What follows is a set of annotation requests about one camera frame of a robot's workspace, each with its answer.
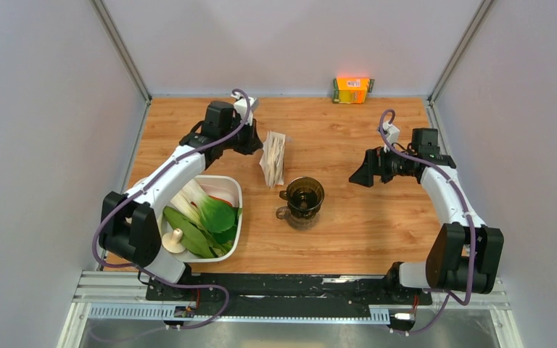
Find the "pack of paper filters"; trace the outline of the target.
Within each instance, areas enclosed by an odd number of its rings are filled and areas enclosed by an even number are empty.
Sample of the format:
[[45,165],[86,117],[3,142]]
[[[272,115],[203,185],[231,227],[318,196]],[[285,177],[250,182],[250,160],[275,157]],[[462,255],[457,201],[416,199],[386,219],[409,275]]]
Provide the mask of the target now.
[[291,138],[283,133],[269,130],[263,142],[263,155],[260,166],[268,188],[284,185],[286,145]]

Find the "dark brown coffee dripper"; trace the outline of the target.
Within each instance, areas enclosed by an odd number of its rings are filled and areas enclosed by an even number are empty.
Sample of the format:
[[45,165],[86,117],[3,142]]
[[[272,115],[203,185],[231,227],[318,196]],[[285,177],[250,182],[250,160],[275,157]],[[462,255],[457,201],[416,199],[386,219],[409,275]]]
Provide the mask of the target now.
[[307,176],[295,178],[278,195],[286,202],[286,206],[276,210],[276,217],[281,220],[285,220],[288,215],[299,220],[312,220],[325,199],[322,184]]

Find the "clear glass coffee server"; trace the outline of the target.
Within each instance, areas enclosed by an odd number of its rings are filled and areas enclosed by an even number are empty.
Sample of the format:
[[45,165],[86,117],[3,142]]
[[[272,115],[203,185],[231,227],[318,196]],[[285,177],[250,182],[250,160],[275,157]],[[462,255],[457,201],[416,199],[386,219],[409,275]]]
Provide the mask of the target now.
[[308,231],[314,228],[321,219],[320,214],[312,217],[295,217],[287,206],[279,207],[276,210],[276,217],[285,221],[291,228],[298,231]]

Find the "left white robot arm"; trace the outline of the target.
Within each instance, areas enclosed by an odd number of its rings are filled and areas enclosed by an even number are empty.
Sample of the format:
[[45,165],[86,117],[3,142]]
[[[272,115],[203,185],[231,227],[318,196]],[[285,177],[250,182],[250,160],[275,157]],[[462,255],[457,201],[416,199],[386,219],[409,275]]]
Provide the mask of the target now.
[[151,175],[125,193],[111,191],[102,202],[102,221],[93,236],[92,252],[103,248],[165,282],[175,300],[190,296],[193,281],[186,265],[162,246],[157,218],[170,200],[203,173],[227,149],[253,154],[262,143],[253,112],[258,101],[240,96],[234,103],[212,101],[204,120],[178,143],[174,152]]

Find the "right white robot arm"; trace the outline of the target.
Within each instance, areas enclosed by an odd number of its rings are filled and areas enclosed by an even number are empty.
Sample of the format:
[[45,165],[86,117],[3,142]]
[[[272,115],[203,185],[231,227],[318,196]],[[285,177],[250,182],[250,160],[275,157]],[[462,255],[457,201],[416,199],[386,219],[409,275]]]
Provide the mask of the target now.
[[414,289],[488,294],[498,272],[504,236],[475,213],[458,180],[451,156],[441,154],[438,132],[416,128],[408,147],[396,149],[397,127],[383,123],[384,145],[368,149],[362,165],[349,181],[372,187],[376,180],[412,177],[424,188],[440,221],[440,232],[423,262],[398,262],[388,272],[384,291],[394,303],[403,303]]

